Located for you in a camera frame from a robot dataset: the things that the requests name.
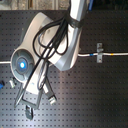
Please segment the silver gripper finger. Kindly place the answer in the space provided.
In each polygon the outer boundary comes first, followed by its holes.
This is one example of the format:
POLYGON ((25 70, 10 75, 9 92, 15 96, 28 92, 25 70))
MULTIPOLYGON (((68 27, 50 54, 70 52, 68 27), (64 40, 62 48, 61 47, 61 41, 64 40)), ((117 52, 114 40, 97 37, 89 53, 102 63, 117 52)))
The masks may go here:
POLYGON ((56 97, 54 95, 54 92, 50 85, 44 85, 43 90, 45 92, 45 95, 48 98, 48 101, 51 105, 53 105, 56 102, 56 97))
POLYGON ((16 86, 15 79, 13 78, 9 80, 9 83, 10 83, 11 88, 14 88, 16 86))

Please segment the grey round gripper body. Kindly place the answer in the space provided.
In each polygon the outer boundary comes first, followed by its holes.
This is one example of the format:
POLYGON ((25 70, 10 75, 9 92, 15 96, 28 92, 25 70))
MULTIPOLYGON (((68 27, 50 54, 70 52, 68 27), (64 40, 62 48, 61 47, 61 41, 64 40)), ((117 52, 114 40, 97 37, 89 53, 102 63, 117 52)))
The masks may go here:
POLYGON ((29 51, 25 49, 16 50, 11 57, 11 70, 19 82, 28 79, 34 67, 34 59, 29 51))

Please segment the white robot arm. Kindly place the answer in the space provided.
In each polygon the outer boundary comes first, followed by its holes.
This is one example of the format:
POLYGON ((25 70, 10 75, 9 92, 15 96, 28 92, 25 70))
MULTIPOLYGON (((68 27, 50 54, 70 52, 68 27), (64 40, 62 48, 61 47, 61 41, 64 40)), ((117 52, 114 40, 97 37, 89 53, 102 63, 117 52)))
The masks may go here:
POLYGON ((69 70, 76 62, 79 40, 86 11, 87 0, 70 0, 65 15, 56 21, 44 13, 32 16, 22 32, 20 46, 11 56, 11 71, 22 83, 15 104, 23 102, 26 91, 41 95, 48 87, 47 71, 52 63, 60 71, 69 70))

